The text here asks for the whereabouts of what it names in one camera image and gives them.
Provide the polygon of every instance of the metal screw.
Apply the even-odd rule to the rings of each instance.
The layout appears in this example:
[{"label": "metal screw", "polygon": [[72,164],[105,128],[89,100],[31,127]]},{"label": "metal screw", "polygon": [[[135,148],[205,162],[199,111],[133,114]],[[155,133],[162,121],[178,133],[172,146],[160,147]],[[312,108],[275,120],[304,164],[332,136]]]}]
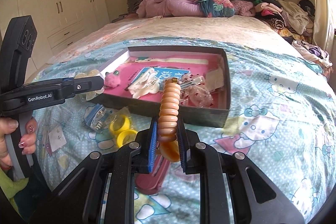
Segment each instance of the metal screw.
[{"label": "metal screw", "polygon": [[196,148],[198,149],[204,149],[206,147],[205,143],[197,143]]},{"label": "metal screw", "polygon": [[138,144],[137,142],[131,142],[129,144],[129,148],[131,148],[131,149],[137,149],[137,148],[139,148],[139,146],[140,146],[140,144]]},{"label": "metal screw", "polygon": [[96,160],[96,159],[98,159],[100,157],[100,154],[99,154],[99,152],[91,152],[90,153],[90,158],[92,158],[93,160]]},{"label": "metal screw", "polygon": [[236,159],[238,159],[238,160],[243,160],[243,159],[245,158],[245,155],[244,155],[243,153],[241,153],[241,152],[237,152],[237,153],[235,154],[235,157],[236,157]]}]

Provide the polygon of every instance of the yellow hair tie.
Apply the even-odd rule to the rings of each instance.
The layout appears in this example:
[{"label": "yellow hair tie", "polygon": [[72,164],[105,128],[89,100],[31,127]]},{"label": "yellow hair tie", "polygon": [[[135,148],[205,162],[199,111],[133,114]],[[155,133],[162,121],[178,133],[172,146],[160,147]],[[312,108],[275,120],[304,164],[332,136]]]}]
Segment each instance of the yellow hair tie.
[{"label": "yellow hair tie", "polygon": [[131,123],[129,118],[125,115],[117,115],[115,121],[110,123],[109,130],[110,132],[118,136],[121,132],[131,128]]},{"label": "yellow hair tie", "polygon": [[128,130],[121,132],[117,137],[118,147],[120,148],[123,145],[126,145],[127,143],[133,142],[136,136],[137,136],[137,131],[133,129],[128,129]]}]

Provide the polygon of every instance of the blue polka dot fabric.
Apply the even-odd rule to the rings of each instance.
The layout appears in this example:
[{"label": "blue polka dot fabric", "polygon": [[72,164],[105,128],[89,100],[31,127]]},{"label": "blue polka dot fabric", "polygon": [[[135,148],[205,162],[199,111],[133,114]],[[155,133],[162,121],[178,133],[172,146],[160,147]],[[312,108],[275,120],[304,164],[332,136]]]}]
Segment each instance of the blue polka dot fabric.
[{"label": "blue polka dot fabric", "polygon": [[[220,152],[245,153],[308,222],[336,183],[336,96],[322,76],[320,66],[290,55],[231,43],[156,37],[99,48],[50,66],[36,80],[74,77],[99,68],[128,46],[144,45],[220,47],[226,51],[231,80],[231,109],[226,125],[224,128],[185,126]],[[38,160],[51,189],[91,151],[117,150],[116,141],[107,129],[97,134],[84,126],[84,118],[93,106],[76,96],[63,105],[35,111]],[[133,115],[132,119],[138,130],[150,125],[147,117]],[[59,125],[67,144],[52,152],[48,133]],[[135,190],[136,224],[198,223],[199,211],[199,176],[185,175],[179,163],[170,165],[159,194],[148,196]]]}]

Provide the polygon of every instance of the curtain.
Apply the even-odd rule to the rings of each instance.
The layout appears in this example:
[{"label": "curtain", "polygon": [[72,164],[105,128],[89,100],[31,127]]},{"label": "curtain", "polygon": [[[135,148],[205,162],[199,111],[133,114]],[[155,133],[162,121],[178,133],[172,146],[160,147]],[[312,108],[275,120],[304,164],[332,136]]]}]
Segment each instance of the curtain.
[{"label": "curtain", "polygon": [[336,0],[315,0],[313,43],[332,51],[336,27]]}]

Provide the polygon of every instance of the hand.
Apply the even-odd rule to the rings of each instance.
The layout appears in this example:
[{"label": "hand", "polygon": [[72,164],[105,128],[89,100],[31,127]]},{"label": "hand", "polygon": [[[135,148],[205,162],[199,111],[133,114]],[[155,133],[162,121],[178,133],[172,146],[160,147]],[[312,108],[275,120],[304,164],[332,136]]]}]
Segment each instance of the hand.
[{"label": "hand", "polygon": [[[0,118],[0,166],[2,168],[9,168],[13,166],[11,158],[9,157],[7,146],[5,142],[5,135],[11,134],[18,127],[18,122],[8,117]],[[19,147],[23,148],[22,154],[32,154],[36,150],[36,131],[37,122],[34,118],[26,124],[26,134],[20,139]]]}]

